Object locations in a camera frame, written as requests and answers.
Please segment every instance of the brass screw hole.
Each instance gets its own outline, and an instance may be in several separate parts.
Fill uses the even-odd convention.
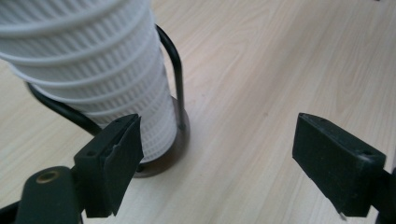
[[[47,184],[49,182],[51,182],[52,180],[56,179],[59,177],[59,172],[57,171],[48,171],[42,175],[40,175],[35,182],[37,182],[37,184]]]

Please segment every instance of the black clamp arm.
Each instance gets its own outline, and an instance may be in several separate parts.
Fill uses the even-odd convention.
[[[0,210],[0,222],[78,224],[83,210],[87,217],[116,215],[142,159],[140,118],[116,119],[75,156],[72,169],[57,166],[32,175],[21,201]]]
[[[372,205],[376,223],[396,223],[396,173],[383,170],[382,152],[326,119],[300,114],[292,154],[338,213],[367,217]]]

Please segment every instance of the wood grain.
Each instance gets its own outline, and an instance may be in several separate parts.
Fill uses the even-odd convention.
[[[383,151],[392,168],[395,1],[154,0],[152,8],[184,65],[188,153],[161,175],[134,179],[116,217],[86,223],[375,222],[374,209],[341,219],[291,148],[305,112]],[[4,62],[0,73],[5,206],[34,172],[71,167],[91,137],[36,102]]]

